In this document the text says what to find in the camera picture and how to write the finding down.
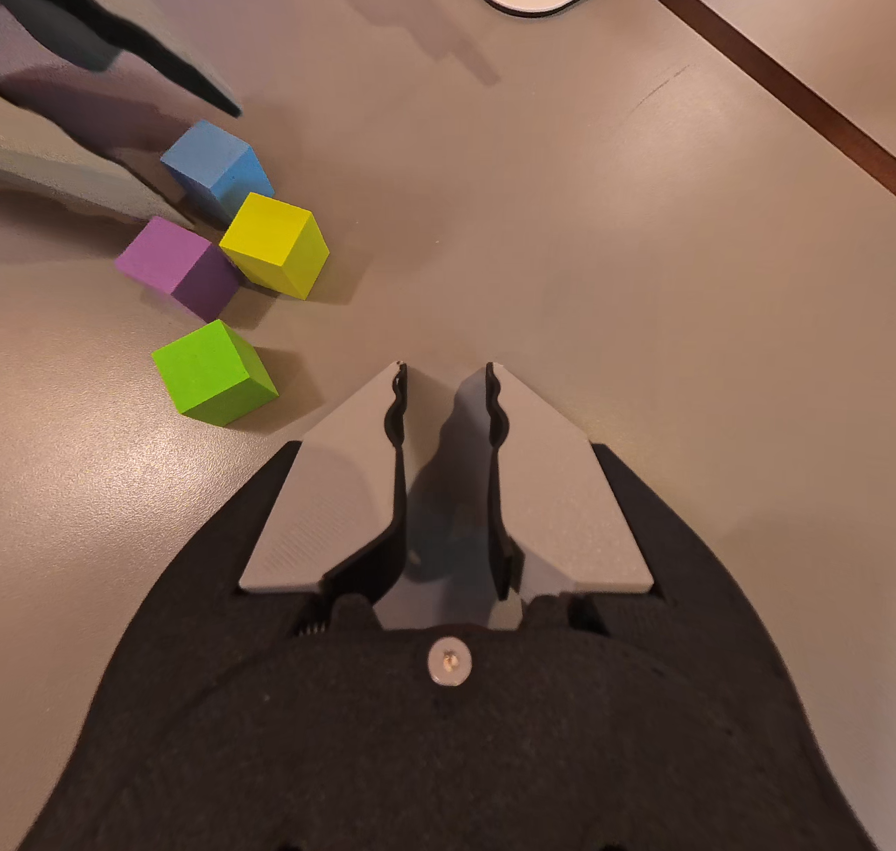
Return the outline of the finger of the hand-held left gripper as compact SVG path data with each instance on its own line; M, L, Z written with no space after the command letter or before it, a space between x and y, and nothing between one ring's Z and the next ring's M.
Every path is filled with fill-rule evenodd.
M242 114L231 90L151 0L2 0L2 6L41 45L76 67L103 72L128 51L224 113Z
M52 121L1 100L3 188L38 193L66 205L121 218L162 218L185 229L194 223L118 162L82 147Z

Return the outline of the light blue foam cube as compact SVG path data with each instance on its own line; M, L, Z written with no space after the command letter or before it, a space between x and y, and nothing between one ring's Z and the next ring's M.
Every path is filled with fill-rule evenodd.
M175 140L161 163L187 198L220 224L233 220L249 194L275 195L252 147L207 120Z

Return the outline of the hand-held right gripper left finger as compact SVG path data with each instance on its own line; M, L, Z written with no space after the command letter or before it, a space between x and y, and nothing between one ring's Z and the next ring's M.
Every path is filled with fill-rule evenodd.
M389 364L307 432L241 590L371 604L391 591L407 558L407 379L405 363Z

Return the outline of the purple foam cube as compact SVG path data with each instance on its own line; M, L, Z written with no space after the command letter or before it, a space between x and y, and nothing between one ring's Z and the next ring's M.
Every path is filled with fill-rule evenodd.
M212 322L240 287L240 274L217 244L154 217L115 259L122 274Z

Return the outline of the green foam cube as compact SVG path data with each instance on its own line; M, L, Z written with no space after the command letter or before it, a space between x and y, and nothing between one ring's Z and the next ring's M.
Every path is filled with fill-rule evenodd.
M176 410L218 427L279 397L258 352L216 319L151 354Z

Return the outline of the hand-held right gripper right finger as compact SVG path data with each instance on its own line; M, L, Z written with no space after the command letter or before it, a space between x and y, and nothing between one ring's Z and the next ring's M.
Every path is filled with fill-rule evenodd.
M486 365L485 387L498 600L649 592L654 578L587 435L502 364Z

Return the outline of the yellow foam cube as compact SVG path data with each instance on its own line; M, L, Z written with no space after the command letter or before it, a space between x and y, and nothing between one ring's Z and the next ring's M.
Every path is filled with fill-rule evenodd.
M254 285L305 300L330 251L307 209L250 192L218 242Z

